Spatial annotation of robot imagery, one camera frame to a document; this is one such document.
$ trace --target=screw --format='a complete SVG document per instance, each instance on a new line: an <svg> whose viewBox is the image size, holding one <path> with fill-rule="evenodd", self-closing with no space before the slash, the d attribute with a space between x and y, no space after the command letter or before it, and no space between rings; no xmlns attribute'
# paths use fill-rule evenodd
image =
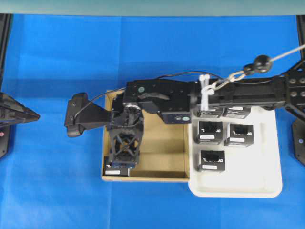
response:
<svg viewBox="0 0 305 229"><path fill-rule="evenodd" d="M295 79L290 79L290 80L289 80L289 83L295 84L295 83L296 83L296 80L295 80Z"/></svg>
<svg viewBox="0 0 305 229"><path fill-rule="evenodd" d="M295 92L295 91L291 92L291 93L290 93L290 96L291 96L291 97L296 97L296 96L297 96L297 92Z"/></svg>
<svg viewBox="0 0 305 229"><path fill-rule="evenodd" d="M145 91L145 87L139 87L139 88L138 88L138 92L142 93L142 92L144 92L144 91Z"/></svg>

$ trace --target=black metal frame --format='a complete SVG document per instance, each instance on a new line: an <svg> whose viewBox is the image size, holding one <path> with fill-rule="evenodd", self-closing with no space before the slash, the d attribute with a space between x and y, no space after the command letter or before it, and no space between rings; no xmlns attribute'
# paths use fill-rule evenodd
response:
<svg viewBox="0 0 305 229"><path fill-rule="evenodd" d="M5 54L9 39L11 14L0 14L0 90L3 82ZM9 146L11 126L0 128L0 158L3 157Z"/></svg>
<svg viewBox="0 0 305 229"><path fill-rule="evenodd" d="M297 30L300 45L305 44L305 15L298 15L297 20ZM303 62L300 64L301 67L305 65L305 50L301 50L301 57ZM299 119L295 120L291 125L293 139L294 139L294 155L295 158L305 165L305 123L301 122Z"/></svg>

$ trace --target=wire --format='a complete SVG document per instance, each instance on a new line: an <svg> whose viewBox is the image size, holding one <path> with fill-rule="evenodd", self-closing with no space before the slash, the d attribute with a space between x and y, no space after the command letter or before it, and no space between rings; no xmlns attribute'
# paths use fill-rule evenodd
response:
<svg viewBox="0 0 305 229"><path fill-rule="evenodd" d="M176 73L176 74L162 75L162 76L157 77L156 79L161 79L161 78L165 78L165 77L174 77L174 76L179 76L179 75L187 75L187 74L210 74L220 80L224 80L224 81L226 80L226 79L222 78L221 76L218 76L214 73L203 72L203 71L189 71L189 72L181 72L181 73ZM242 82L233 82L233 83L236 83L236 84L263 84L263 83L268 83L270 81L271 80L266 80L266 81L262 81L262 82L252 82L252 83L242 83Z"/></svg>
<svg viewBox="0 0 305 229"><path fill-rule="evenodd" d="M251 82L251 83L244 83L244 82L234 82L236 84L263 84L263 83L268 83L271 82L271 80L266 80L266 81L262 81L262 82Z"/></svg>
<svg viewBox="0 0 305 229"><path fill-rule="evenodd" d="M270 61L271 62L277 61L277 60L282 59L282 58L284 58L284 57L286 57L286 56L288 56L288 55L290 55L290 54L292 54L294 52L297 52L297 51L301 50L301 49L305 49L305 44L303 44L303 45L301 45L301 46L299 46L299 47L297 47L295 49L289 50L289 51L287 51L287 52L285 52L285 53L283 53L281 55L278 55L278 56L272 58Z"/></svg>
<svg viewBox="0 0 305 229"><path fill-rule="evenodd" d="M136 125L138 125L141 122L141 118L137 119L137 122L132 124L132 125L117 125L117 124L111 124L112 126L116 126L118 128L130 128L130 127L135 127Z"/></svg>
<svg viewBox="0 0 305 229"><path fill-rule="evenodd" d="M96 96L94 99L92 99L90 102L88 102L81 110L79 110L79 111L74 115L74 120L75 120L76 117L77 117L83 110L85 110L90 104L92 104L92 103L94 103L96 100L102 98L104 95L109 94L109 93L112 93L112 92L121 91L121 90L124 90L124 89L125 89L125 88L122 87L122 88L120 88L120 89L108 91L108 92L105 92L105 93L103 93L103 94L100 94L100 95Z"/></svg>
<svg viewBox="0 0 305 229"><path fill-rule="evenodd" d="M165 77L175 77L175 76L187 75L187 74L210 74L211 76L214 76L218 79L222 79L222 77L220 77L214 73L203 72L203 71L189 71L189 72L181 72L181 73L176 73L176 74L162 75L162 76L157 77L156 79L161 79L161 78L165 78Z"/></svg>

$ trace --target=white string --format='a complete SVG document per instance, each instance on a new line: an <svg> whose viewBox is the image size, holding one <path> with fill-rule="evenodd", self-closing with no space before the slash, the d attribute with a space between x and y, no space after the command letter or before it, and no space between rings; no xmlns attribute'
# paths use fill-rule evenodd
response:
<svg viewBox="0 0 305 229"><path fill-rule="evenodd" d="M282 59L282 58L284 58L284 57L286 57L286 56L288 56L288 55L290 55L290 54L292 54L292 53L294 53L294 52L297 52L297 51L299 51L299 50L302 50L302 49L305 49L305 44L303 44L303 45L301 45L301 46L299 46L299 47L297 47L297 48L295 48L295 49L289 50L289 51L287 51L287 52L285 52L285 53L283 53L283 54L281 54L281 55L278 55L278 56L272 58L270 61L271 61L271 62L277 61L277 60L279 60L279 59ZM231 73L231 74L229 75L229 77L226 78L225 81L224 81L222 84L220 84L219 86L216 86L216 85L217 85L217 83L220 82L221 80L218 80L218 81L214 82L214 88L213 88L213 90L214 90L214 91L217 91L217 90L221 89L222 87L226 86L229 82L239 81L239 80L243 79L245 76L246 76L246 75L244 74L243 70L237 71L237 72L234 72L234 73Z"/></svg>
<svg viewBox="0 0 305 229"><path fill-rule="evenodd" d="M288 56L288 55L290 55L290 54L292 54L292 53L294 53L294 52L297 52L297 51L299 51L299 50L301 50L301 49L305 49L305 44L303 44L303 45L301 45L301 46L299 46L299 47L297 47L297 48L295 48L295 49L292 49L292 50L290 50L290 51L288 51L288 52L285 52L285 53L283 53L283 54L281 54L281 55L278 55L278 56L272 58L270 61L271 61L271 62L277 61L277 60L282 59L282 58L284 58L285 56Z"/></svg>

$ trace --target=black cable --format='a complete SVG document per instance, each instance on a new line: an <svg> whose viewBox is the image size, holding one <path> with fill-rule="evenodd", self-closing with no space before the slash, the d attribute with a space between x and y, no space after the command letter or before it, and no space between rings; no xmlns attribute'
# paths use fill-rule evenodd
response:
<svg viewBox="0 0 305 229"><path fill-rule="evenodd" d="M108 92L105 92L103 94L100 94L98 96L96 96L94 99L92 99L90 102L88 102L81 110L79 110L75 115L74 115L74 120L76 119L76 117L83 111L85 110L90 104L94 103L96 100L98 100L99 98L102 98L104 95L106 94L109 94L109 93L112 93L112 92L117 92L117 91L120 91L120 90L124 90L125 88L120 88L120 89L116 89L116 90L112 90L112 91L108 91Z"/></svg>
<svg viewBox="0 0 305 229"><path fill-rule="evenodd" d="M233 83L237 83L237 84L263 84L263 83L268 83L271 82L271 80L266 80L266 81L262 81L262 82L251 82L251 83L244 83L244 82L233 82Z"/></svg>
<svg viewBox="0 0 305 229"><path fill-rule="evenodd" d="M169 74L169 75L162 75L157 77L156 79L161 79L161 78L165 78L165 77L175 77L175 76L179 76L179 75L187 75L187 74L210 74L211 76L214 76L220 80L226 80L214 73L209 73L209 72L203 72L203 71L189 71L189 72L181 72L181 73L176 73L176 74ZM268 83L271 80L266 80L266 81L262 81L262 82L252 82L252 83L243 83L243 82L233 82L236 84L263 84L263 83Z"/></svg>
<svg viewBox="0 0 305 229"><path fill-rule="evenodd" d="M130 127L135 127L136 125L138 125L141 122L141 118L138 118L137 122L135 124L132 125L117 125L117 124L111 124L112 126L116 126L118 128L130 128Z"/></svg>
<svg viewBox="0 0 305 229"><path fill-rule="evenodd" d="M176 74L162 75L162 76L157 77L156 79L161 79L161 78L164 78L164 77L175 77L175 76L187 75L187 74L210 74L211 76L214 76L218 79L222 79L220 76L218 76L214 73L203 72L203 71L189 71L189 72L181 72L181 73L176 73Z"/></svg>

